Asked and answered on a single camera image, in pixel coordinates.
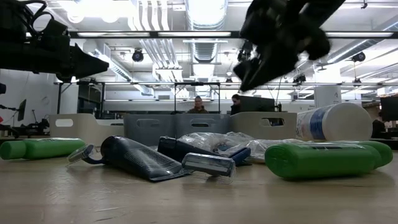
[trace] desk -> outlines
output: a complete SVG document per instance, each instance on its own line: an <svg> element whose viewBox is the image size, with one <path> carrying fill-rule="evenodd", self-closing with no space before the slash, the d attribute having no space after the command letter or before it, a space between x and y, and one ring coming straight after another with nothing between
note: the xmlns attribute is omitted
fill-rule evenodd
<svg viewBox="0 0 398 224"><path fill-rule="evenodd" d="M397 223L398 152L355 178L288 182L265 165L239 167L231 185L183 177L157 184L65 158L0 161L3 224Z"/></svg>

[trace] green plastic bottle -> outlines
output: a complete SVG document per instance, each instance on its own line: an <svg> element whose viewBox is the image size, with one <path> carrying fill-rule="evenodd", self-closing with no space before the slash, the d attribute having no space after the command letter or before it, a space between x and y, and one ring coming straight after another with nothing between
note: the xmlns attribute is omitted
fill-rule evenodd
<svg viewBox="0 0 398 224"><path fill-rule="evenodd" d="M81 139L48 138L6 141L0 146L0 157L9 159L46 159L67 156L85 142Z"/></svg>
<svg viewBox="0 0 398 224"><path fill-rule="evenodd" d="M367 174L379 167L382 159L369 145L306 142L271 146L265 162L279 177L311 179Z"/></svg>
<svg viewBox="0 0 398 224"><path fill-rule="evenodd" d="M375 148L381 156L381 166L387 165L392 161L393 158L393 153L387 144L377 142L377 141L363 141L363 142L358 142L360 146L371 146Z"/></svg>

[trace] man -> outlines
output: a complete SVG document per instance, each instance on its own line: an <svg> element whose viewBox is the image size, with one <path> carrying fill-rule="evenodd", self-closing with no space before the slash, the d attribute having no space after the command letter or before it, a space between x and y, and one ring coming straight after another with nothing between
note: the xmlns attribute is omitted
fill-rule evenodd
<svg viewBox="0 0 398 224"><path fill-rule="evenodd" d="M190 109L188 113L209 113L202 104L200 96L195 97L195 107Z"/></svg>
<svg viewBox="0 0 398 224"><path fill-rule="evenodd" d="M233 95L232 102L234 105L231 106L231 115L241 112L241 96L238 94Z"/></svg>
<svg viewBox="0 0 398 224"><path fill-rule="evenodd" d="M373 121L373 132L372 138L382 138L383 134L386 132L386 125L382 122L381 112L379 112L379 116Z"/></svg>

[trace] white plastic bin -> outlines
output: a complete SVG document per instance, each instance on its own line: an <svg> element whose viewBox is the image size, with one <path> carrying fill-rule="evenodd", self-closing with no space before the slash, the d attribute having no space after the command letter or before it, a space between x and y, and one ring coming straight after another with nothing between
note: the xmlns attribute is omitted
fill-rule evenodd
<svg viewBox="0 0 398 224"><path fill-rule="evenodd" d="M100 147L109 136L123 136L124 129L123 126L98 124L92 114L56 114L50 115L50 135L51 138L80 138Z"/></svg>
<svg viewBox="0 0 398 224"><path fill-rule="evenodd" d="M271 126L270 118L281 118L282 126ZM280 140L295 138L296 113L241 112L231 116L231 130L248 134L254 139Z"/></svg>
<svg viewBox="0 0 398 224"><path fill-rule="evenodd" d="M228 114L176 114L175 128L177 138L195 132L220 133L229 132Z"/></svg>
<svg viewBox="0 0 398 224"><path fill-rule="evenodd" d="M126 114L124 136L146 146L157 146L159 138L175 138L174 115Z"/></svg>

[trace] robotic arm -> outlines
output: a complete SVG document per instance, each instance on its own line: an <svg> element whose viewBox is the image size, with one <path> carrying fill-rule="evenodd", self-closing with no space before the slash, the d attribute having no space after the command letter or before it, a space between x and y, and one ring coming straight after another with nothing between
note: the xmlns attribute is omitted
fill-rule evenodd
<svg viewBox="0 0 398 224"><path fill-rule="evenodd" d="M42 4L35 14L27 7L32 3ZM85 54L77 45L69 46L68 27L45 12L46 7L39 0L0 1L0 68L55 73L64 82L107 71L108 63ZM34 22L45 14L51 20L44 30L36 31Z"/></svg>
<svg viewBox="0 0 398 224"><path fill-rule="evenodd" d="M295 69L298 54L309 60L330 51L320 26L345 0L253 0L240 36L256 45L257 56L234 68L242 91L252 90Z"/></svg>

